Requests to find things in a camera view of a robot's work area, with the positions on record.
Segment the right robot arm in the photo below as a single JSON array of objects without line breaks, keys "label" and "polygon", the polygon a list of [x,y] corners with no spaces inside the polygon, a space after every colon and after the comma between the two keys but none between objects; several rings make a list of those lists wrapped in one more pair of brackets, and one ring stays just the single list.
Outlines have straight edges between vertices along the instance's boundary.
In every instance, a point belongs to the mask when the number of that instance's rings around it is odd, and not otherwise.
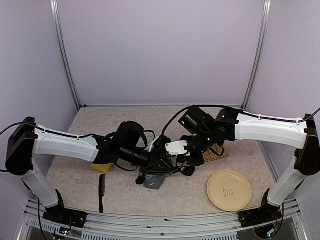
[{"label": "right robot arm", "polygon": [[320,171],[320,141],[314,117],[310,114],[304,118],[278,118],[226,107],[212,117],[194,105],[178,122],[191,135],[167,144],[165,149],[173,156],[186,156],[196,166],[204,164],[203,153],[226,141],[262,141],[295,149],[292,164],[265,193],[261,207],[255,212],[260,222],[268,221],[307,177]]}]

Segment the black clipper guard attachment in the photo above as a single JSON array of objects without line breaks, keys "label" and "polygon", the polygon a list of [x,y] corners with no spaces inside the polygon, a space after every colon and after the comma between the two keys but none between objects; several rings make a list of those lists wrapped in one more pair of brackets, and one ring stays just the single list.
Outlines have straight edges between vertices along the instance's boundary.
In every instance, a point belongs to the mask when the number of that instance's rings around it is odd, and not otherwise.
[{"label": "black clipper guard attachment", "polygon": [[180,172],[187,177],[190,177],[194,174],[196,168],[194,166],[184,166],[180,169]]}]

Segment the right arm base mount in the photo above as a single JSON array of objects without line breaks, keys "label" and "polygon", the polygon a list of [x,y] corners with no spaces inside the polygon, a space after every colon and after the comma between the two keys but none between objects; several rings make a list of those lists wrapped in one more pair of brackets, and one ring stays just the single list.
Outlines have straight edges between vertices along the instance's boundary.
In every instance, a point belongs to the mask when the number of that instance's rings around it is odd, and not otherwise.
[{"label": "right arm base mount", "polygon": [[254,209],[243,210],[238,213],[240,224],[242,228],[260,225],[281,219],[283,214],[279,206],[270,205],[268,202],[268,189],[262,198],[261,206]]}]

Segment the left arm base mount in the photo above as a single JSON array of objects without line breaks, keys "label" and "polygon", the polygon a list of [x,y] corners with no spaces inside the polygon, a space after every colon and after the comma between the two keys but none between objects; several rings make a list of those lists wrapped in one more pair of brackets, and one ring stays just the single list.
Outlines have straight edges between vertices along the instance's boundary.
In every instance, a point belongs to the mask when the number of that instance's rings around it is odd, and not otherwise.
[{"label": "left arm base mount", "polygon": [[56,206],[46,207],[43,218],[55,223],[83,229],[88,214],[84,211],[66,208],[60,192],[57,189],[55,191],[58,203]]}]

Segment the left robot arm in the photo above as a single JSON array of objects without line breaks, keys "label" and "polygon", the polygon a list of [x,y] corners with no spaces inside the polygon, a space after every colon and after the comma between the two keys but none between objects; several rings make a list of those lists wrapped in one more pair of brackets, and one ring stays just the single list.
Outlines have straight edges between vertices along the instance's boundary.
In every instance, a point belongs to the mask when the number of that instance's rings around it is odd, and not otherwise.
[{"label": "left robot arm", "polygon": [[172,142],[163,135],[148,143],[146,130],[134,121],[122,122],[116,132],[106,136],[54,131],[36,124],[33,117],[15,123],[14,127],[16,130],[7,144],[6,170],[20,177],[50,214],[61,223],[70,218],[70,211],[64,207],[60,193],[46,182],[33,162],[35,155],[62,156],[99,165],[124,160],[141,169],[138,177],[141,180],[145,175],[159,172],[159,160],[166,163],[165,172],[173,172],[175,167],[168,159],[187,153],[184,149],[185,142]]}]

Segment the yellow sponge block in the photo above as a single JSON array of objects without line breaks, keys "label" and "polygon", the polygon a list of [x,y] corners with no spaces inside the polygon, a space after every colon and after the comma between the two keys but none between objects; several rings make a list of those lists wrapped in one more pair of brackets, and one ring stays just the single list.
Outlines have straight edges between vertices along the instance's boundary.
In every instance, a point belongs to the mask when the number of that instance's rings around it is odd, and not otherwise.
[{"label": "yellow sponge block", "polygon": [[91,164],[90,167],[96,172],[107,175],[114,167],[114,164]]}]

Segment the grey zip pouch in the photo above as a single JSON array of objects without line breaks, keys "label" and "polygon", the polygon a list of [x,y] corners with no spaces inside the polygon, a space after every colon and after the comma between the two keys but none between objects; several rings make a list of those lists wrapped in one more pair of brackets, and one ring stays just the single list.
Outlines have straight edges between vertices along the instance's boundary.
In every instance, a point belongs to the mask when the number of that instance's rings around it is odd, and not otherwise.
[{"label": "grey zip pouch", "polygon": [[140,172],[135,183],[150,190],[159,190],[167,178],[166,173],[146,174]]}]

